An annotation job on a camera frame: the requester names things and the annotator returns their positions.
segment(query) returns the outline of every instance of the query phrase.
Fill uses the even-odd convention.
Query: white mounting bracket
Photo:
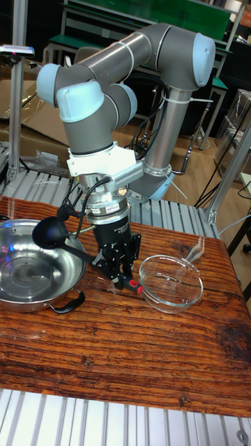
[[[114,175],[136,164],[135,152],[119,147],[116,143],[111,148],[90,155],[73,155],[67,160],[72,176],[104,174]]]

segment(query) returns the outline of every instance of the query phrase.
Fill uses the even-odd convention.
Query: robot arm
[[[38,95],[59,108],[70,144],[68,167],[84,190],[92,191],[83,213],[95,225],[101,267],[119,287],[139,290],[131,268],[139,252],[140,235],[131,234],[125,186],[150,197],[165,193],[163,183],[192,92],[204,86],[215,57],[214,42],[202,34],[156,24],[134,32],[103,51],[62,68],[48,64],[39,73]],[[135,114],[135,94],[115,84],[140,65],[157,70],[168,87],[169,102],[157,113],[153,144],[144,161],[134,151],[120,148],[112,132]]]

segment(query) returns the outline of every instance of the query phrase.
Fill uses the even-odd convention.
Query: light blue joint cap
[[[171,173],[171,174],[169,175],[169,177],[165,179],[164,183],[163,183],[163,184],[162,184],[162,185],[161,185],[161,186],[154,192],[154,194],[152,194],[152,195],[149,197],[149,199],[159,201],[159,200],[161,200],[161,198],[164,197],[164,195],[165,195],[167,189],[168,189],[169,186],[172,184],[171,181],[169,180],[169,178],[170,178],[171,180],[173,180],[173,179],[174,179],[174,174]]]

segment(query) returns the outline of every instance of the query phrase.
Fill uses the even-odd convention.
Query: sticker label
[[[114,204],[113,206],[108,206],[107,208],[105,208],[105,210],[107,211],[107,214],[110,214],[111,212],[115,212],[115,210],[119,210],[119,204]]]

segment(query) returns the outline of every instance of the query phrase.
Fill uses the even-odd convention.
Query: wooden table
[[[41,203],[5,198],[0,203],[0,213],[12,218],[55,212]],[[69,221],[69,230],[76,226]],[[136,278],[147,256],[186,256],[198,241],[186,233],[131,226],[142,235]],[[92,233],[81,241],[96,253]],[[115,291],[90,267],[78,284],[86,302],[71,313],[1,311],[0,387],[251,416],[250,316],[225,244],[206,238],[196,266],[204,294],[177,315],[158,312],[128,290]]]

